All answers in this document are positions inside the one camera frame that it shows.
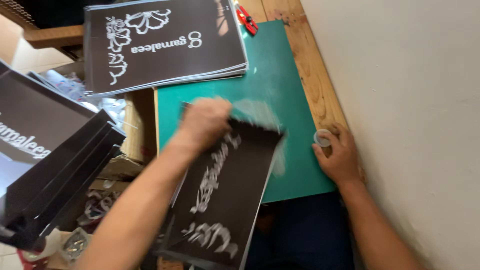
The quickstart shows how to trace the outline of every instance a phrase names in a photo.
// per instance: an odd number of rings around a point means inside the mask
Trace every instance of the person's right hand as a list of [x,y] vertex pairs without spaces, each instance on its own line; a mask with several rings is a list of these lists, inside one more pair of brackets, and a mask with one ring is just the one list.
[[231,129],[228,124],[231,110],[232,104],[220,97],[197,99],[185,109],[183,121],[172,140],[200,154]]
[[332,143],[333,153],[330,157],[327,158],[320,146],[312,144],[320,167],[339,187],[352,181],[361,181],[357,149],[352,134],[339,123],[334,123],[333,126],[339,131],[340,139],[329,133],[319,134],[319,137]]

